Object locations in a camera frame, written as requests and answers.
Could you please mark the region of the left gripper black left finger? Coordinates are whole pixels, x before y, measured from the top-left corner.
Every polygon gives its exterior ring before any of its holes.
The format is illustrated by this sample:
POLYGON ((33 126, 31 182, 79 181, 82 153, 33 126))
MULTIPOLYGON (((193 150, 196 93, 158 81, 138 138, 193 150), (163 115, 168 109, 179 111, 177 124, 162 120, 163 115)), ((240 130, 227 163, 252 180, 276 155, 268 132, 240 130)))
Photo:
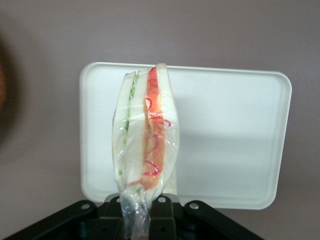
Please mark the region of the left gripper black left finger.
POLYGON ((123 216, 121 211, 120 196, 110 195, 98 208, 99 213, 99 239, 122 240, 123 216))

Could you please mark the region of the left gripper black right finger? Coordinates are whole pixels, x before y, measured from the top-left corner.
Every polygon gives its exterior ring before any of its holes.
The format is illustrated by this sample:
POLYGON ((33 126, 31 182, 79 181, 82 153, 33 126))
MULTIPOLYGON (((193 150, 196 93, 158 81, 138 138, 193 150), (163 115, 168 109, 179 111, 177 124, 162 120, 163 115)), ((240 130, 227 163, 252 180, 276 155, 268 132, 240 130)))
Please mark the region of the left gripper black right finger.
POLYGON ((178 196, 159 196, 152 202, 149 225, 150 240, 178 239, 174 203, 180 203, 178 196))

